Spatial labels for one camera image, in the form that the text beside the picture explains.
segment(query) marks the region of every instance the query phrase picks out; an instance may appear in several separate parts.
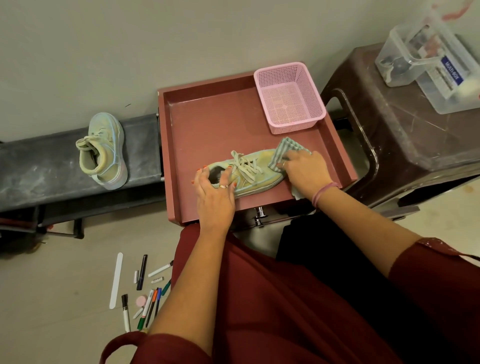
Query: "white wall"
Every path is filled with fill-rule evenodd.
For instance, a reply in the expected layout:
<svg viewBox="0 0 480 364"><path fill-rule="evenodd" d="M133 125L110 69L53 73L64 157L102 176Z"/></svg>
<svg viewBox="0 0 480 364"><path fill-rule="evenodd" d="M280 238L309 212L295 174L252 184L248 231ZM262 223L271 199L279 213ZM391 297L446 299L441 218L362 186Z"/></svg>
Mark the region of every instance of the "white wall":
<svg viewBox="0 0 480 364"><path fill-rule="evenodd" d="M3 0L0 140L156 111L156 89L304 61L319 90L415 0Z"/></svg>

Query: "pink bracelet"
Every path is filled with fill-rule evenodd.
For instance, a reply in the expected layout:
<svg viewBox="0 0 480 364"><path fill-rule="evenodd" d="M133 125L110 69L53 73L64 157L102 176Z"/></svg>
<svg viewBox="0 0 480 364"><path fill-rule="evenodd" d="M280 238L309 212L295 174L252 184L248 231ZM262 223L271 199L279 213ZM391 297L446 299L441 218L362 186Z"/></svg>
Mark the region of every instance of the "pink bracelet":
<svg viewBox="0 0 480 364"><path fill-rule="evenodd" d="M317 208L317 203L318 203L318 199L320 198L320 195L326 190L328 190L330 187L338 187L338 184L335 182L330 182L328 185L323 186L320 190L318 190L316 194L313 195L312 205L314 208Z"/></svg>

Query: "maroon tray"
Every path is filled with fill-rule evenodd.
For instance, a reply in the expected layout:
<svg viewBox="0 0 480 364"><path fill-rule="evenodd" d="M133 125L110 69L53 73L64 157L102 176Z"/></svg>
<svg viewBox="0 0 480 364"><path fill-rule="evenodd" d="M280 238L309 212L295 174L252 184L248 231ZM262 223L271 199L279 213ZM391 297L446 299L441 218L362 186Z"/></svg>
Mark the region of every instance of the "maroon tray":
<svg viewBox="0 0 480 364"><path fill-rule="evenodd" d="M258 97L253 72L160 89L158 109L162 138L168 219L179 225L198 219L191 180L198 168L225 159L236 150L249 154L273 149L289 136L325 158L332 179L346 187L358 177L330 116L310 129L273 135ZM236 210L292 199L290 184L241 197Z"/></svg>

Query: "black pants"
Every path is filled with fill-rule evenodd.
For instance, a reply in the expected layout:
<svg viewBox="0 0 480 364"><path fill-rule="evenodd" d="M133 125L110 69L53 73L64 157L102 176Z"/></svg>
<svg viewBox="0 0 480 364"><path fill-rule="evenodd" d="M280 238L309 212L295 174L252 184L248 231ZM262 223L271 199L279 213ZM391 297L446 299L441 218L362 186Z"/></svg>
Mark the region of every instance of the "black pants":
<svg viewBox="0 0 480 364"><path fill-rule="evenodd" d="M302 216L286 226L276 258L307 267L345 299L405 363L456 363L450 344L423 311L324 213Z"/></svg>

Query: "mesh basket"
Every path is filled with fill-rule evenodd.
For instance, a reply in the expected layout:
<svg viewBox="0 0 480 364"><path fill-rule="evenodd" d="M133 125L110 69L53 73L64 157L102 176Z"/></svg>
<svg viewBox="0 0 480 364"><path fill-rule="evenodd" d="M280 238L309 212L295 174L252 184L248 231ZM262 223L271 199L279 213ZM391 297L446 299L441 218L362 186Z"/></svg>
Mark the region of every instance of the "mesh basket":
<svg viewBox="0 0 480 364"><path fill-rule="evenodd" d="M273 134L311 128L325 117L325 105L303 63L261 68L253 77Z"/></svg>

